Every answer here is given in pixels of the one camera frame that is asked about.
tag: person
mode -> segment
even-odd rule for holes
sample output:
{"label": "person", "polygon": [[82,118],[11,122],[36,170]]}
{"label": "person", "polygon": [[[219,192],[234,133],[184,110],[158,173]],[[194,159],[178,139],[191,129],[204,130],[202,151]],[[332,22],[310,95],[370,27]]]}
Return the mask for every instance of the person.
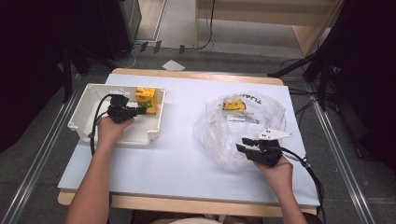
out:
{"label": "person", "polygon": [[[122,133],[134,119],[117,124],[110,117],[98,123],[98,143],[92,161],[70,204],[65,223],[106,223],[109,210],[109,170],[111,153]],[[292,164],[281,157],[273,167],[254,162],[267,178],[279,200],[284,223],[307,223],[292,191]]]}

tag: white tabletop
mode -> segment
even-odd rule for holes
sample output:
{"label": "white tabletop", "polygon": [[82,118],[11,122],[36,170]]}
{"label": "white tabletop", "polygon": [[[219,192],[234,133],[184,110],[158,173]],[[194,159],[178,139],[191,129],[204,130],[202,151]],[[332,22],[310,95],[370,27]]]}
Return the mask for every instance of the white tabletop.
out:
{"label": "white tabletop", "polygon": [[[174,77],[110,74],[106,84],[166,88],[160,136],[148,146],[118,146],[112,156],[110,190],[117,193],[173,198],[209,199],[253,203],[277,203],[262,173],[253,163],[226,169],[200,149],[193,134],[205,104],[219,97],[256,91],[279,101],[286,108],[282,147],[305,154],[288,87]],[[87,143],[79,141],[58,185],[77,189],[91,161]],[[299,162],[291,161],[293,190],[298,204],[318,205],[315,184]]]}

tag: floor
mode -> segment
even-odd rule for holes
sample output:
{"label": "floor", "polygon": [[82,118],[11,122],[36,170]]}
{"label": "floor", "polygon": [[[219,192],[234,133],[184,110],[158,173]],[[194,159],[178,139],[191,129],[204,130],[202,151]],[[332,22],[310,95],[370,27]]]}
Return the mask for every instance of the floor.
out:
{"label": "floor", "polygon": [[[162,49],[156,54],[150,50],[144,52],[137,50],[134,55],[127,55],[119,63],[133,64],[133,68],[162,69],[163,64],[174,60],[185,66],[187,71],[265,76],[294,62],[290,59],[302,58],[295,37],[288,26],[267,24],[262,29],[268,30],[258,34],[256,30],[259,30],[257,29],[259,24],[226,24],[226,22],[215,23],[213,44],[208,45],[209,49],[179,54],[177,48],[180,44],[192,45],[191,22],[183,19],[191,16],[191,13],[187,12],[191,7],[191,2],[193,0],[168,0],[166,3],[157,40],[163,41],[163,47],[176,49]],[[182,23],[176,25],[175,21],[182,21]],[[202,21],[201,25],[204,33],[205,21]],[[235,36],[221,36],[234,30],[231,25],[243,26],[246,29],[250,27],[251,30],[244,30]],[[205,35],[202,35],[201,40],[200,44],[205,43]],[[106,77],[111,72],[101,64],[94,61],[91,63],[92,70],[87,76],[77,75],[76,101],[87,83],[105,83]],[[283,76],[282,80],[290,89],[309,91],[309,85],[302,79],[303,73],[304,69],[300,68],[290,75]],[[311,100],[308,95],[292,94],[290,97],[295,111],[303,108]],[[23,183],[26,174],[29,174],[35,157],[39,155],[38,158],[42,159],[44,164],[37,170],[39,175],[33,186],[26,190],[28,192],[25,197],[26,204],[22,204],[21,210],[18,210],[19,213],[15,214],[18,220],[15,223],[61,223],[64,221],[67,207],[57,202],[59,193],[57,184],[73,153],[78,135],[65,126],[77,102],[71,102],[70,108],[65,109],[62,99],[63,90],[60,90],[34,120],[22,139],[0,154],[0,217],[6,215],[16,190]],[[42,153],[43,142],[47,141],[46,136],[51,130],[51,125],[53,121],[59,120],[57,115],[62,110],[65,111],[66,116],[63,118],[63,123],[60,123],[59,132],[55,134],[56,141],[47,148],[47,154]],[[345,123],[336,111],[329,107],[324,116],[331,121],[340,147],[338,148],[340,151],[334,150],[329,134],[323,129],[320,114],[323,115],[315,106],[308,107],[302,116],[300,131],[312,169],[325,188],[324,207],[327,223],[394,223],[396,220],[394,213],[396,211],[395,174],[378,161],[364,161],[357,156],[355,145]],[[340,163],[337,152],[341,152],[346,158],[347,168]],[[345,172],[345,169],[349,169],[351,174]],[[350,187],[348,181],[356,184],[354,189]],[[368,212],[373,219],[362,218],[361,209],[359,205],[356,205],[356,195],[353,195],[356,189],[361,190],[361,196],[367,202],[361,206],[367,205]],[[129,223],[131,217],[131,211],[124,209],[113,208],[110,214],[112,223]],[[281,223],[281,219],[265,218],[264,223]]]}

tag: gray floor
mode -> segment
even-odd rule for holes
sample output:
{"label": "gray floor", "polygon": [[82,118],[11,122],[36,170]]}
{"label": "gray floor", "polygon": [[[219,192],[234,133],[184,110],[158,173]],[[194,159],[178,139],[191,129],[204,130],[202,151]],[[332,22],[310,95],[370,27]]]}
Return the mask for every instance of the gray floor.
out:
{"label": "gray floor", "polygon": [[[173,31],[170,28],[166,28],[169,25],[164,23],[160,31],[164,44],[172,42],[172,36],[169,33]],[[286,39],[290,39],[295,43],[295,39],[293,40],[293,37],[290,34],[286,35],[286,33],[279,31],[277,34],[284,34]],[[268,46],[274,43],[271,41],[267,41]],[[234,49],[233,45],[230,44],[228,47],[221,48],[221,50],[186,51],[181,55],[178,54],[177,49],[162,49],[156,54],[152,53],[152,49],[142,53],[136,51],[134,53],[135,64],[133,68],[162,69],[164,63],[174,60],[185,66],[187,71],[229,72],[248,76],[264,76],[267,73],[277,71],[282,62],[287,59],[298,56],[293,50],[261,50],[260,53],[248,50],[247,52],[235,54],[233,53]],[[133,61],[132,55],[128,55],[119,63],[129,65]],[[104,83],[110,70],[94,62],[92,62],[92,66],[93,69],[89,75],[84,76],[81,81],[83,83]],[[302,81],[302,73],[303,70],[299,69],[292,72],[292,75],[282,77],[282,79],[284,79],[285,85],[305,91],[306,84]],[[21,140],[0,154],[0,217],[6,214],[17,187],[34,161],[35,155],[45,140],[52,122],[56,119],[58,111],[61,109],[62,99],[63,90],[59,90],[33,121]],[[291,99],[295,110],[300,109],[310,100],[308,96],[297,95],[292,95]],[[376,223],[394,223],[396,220],[396,213],[394,213],[396,211],[395,174],[380,162],[359,159],[355,145],[342,118],[332,109],[328,110],[327,115],[331,119],[332,127],[335,129],[343,152],[367,199]],[[324,202],[328,223],[361,223],[314,107],[309,107],[304,112],[301,133],[312,168],[322,181],[326,191]],[[18,223],[64,222],[67,207],[59,205],[57,202],[59,193],[57,184],[77,141],[78,135],[63,125],[41,175],[37,179],[32,194],[21,212]],[[112,223],[128,223],[130,215],[131,211],[112,209]],[[281,223],[281,220],[279,218],[266,218],[265,223]]]}

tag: hand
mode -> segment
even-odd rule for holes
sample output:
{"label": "hand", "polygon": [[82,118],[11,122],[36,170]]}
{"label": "hand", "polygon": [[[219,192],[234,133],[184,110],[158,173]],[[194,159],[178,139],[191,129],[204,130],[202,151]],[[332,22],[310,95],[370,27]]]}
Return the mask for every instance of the hand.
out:
{"label": "hand", "polygon": [[254,162],[254,164],[265,175],[276,195],[282,192],[292,192],[293,165],[285,157],[282,156],[273,167],[258,162]]}
{"label": "hand", "polygon": [[110,117],[101,118],[98,124],[98,145],[113,148],[122,137],[123,131],[132,123],[134,119],[127,119],[118,124]]}

